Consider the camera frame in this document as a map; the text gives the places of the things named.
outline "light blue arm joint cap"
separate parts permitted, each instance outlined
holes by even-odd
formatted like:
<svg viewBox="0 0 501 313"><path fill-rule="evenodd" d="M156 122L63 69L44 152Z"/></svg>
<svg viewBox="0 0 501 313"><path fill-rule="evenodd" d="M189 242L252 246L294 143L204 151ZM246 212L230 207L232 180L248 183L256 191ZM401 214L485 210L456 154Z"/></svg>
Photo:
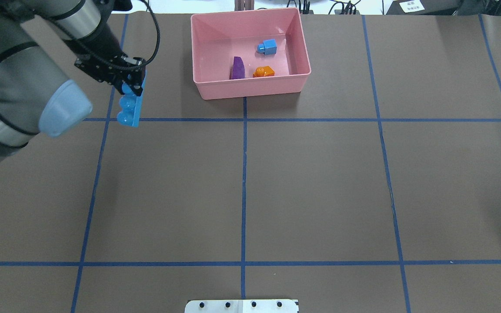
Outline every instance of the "light blue arm joint cap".
<svg viewBox="0 0 501 313"><path fill-rule="evenodd" d="M126 83L123 83L121 89L123 90L123 97L119 99L119 105L123 109L117 114L117 121L121 125L138 127L140 121L140 111L143 106L144 88L146 86L146 74L144 75L144 80L142 84L143 93L140 97L137 97L135 93L131 90L131 87Z"/></svg>
<svg viewBox="0 0 501 313"><path fill-rule="evenodd" d="M50 137L58 137L80 123L92 112L92 103L73 80L61 85L42 111L38 128Z"/></svg>

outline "blue lego brick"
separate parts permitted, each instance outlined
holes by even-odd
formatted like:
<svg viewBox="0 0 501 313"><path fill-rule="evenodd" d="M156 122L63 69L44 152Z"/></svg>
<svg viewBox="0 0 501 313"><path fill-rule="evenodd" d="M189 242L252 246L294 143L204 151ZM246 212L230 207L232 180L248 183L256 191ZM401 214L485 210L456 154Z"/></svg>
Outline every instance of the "blue lego brick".
<svg viewBox="0 0 501 313"><path fill-rule="evenodd" d="M257 51L264 53L264 55L275 55L278 50L275 39L264 40L263 43L258 44Z"/></svg>
<svg viewBox="0 0 501 313"><path fill-rule="evenodd" d="M143 93L140 97L137 97L131 90L131 87L126 83L123 83L121 89L125 95L119 99L119 105L123 111L117 114L117 121L121 125L138 127L140 121L140 111L143 105L144 88L146 86L146 75L144 75L144 80L142 84Z"/></svg>

